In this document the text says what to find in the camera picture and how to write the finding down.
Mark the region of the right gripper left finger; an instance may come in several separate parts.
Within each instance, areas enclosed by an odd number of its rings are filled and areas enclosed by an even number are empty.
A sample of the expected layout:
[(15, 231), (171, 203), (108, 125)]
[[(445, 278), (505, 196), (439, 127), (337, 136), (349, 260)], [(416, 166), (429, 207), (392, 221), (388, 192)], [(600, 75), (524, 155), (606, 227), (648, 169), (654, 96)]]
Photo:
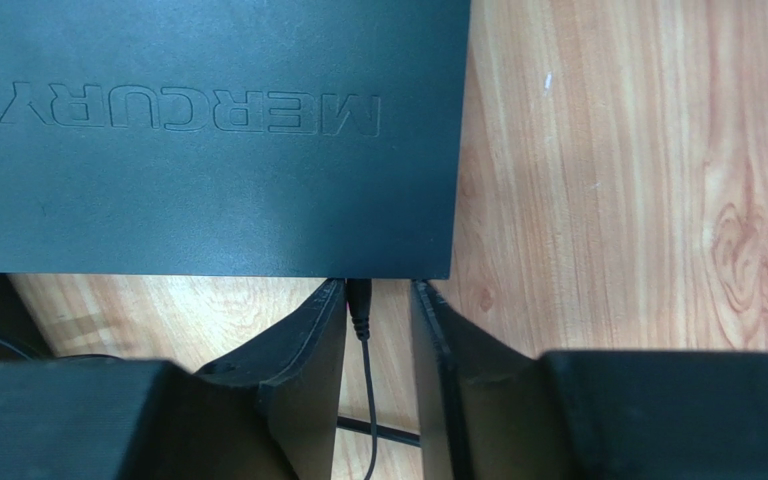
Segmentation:
[(165, 359), (55, 357), (0, 278), (0, 479), (326, 479), (344, 284), (188, 372)]

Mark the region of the black network switch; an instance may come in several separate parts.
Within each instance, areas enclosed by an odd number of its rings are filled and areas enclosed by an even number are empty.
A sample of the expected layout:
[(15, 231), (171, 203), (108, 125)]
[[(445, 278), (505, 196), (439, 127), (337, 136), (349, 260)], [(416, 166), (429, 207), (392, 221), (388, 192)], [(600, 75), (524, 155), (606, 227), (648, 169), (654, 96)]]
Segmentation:
[(0, 273), (445, 279), (467, 1), (0, 1)]

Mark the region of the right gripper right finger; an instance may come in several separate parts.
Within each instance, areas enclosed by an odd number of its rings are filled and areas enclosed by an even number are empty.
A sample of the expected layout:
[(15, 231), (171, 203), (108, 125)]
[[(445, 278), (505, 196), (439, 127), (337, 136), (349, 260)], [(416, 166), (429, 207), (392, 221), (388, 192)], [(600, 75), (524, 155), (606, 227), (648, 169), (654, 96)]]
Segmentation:
[(537, 358), (411, 285), (428, 479), (768, 479), (768, 353)]

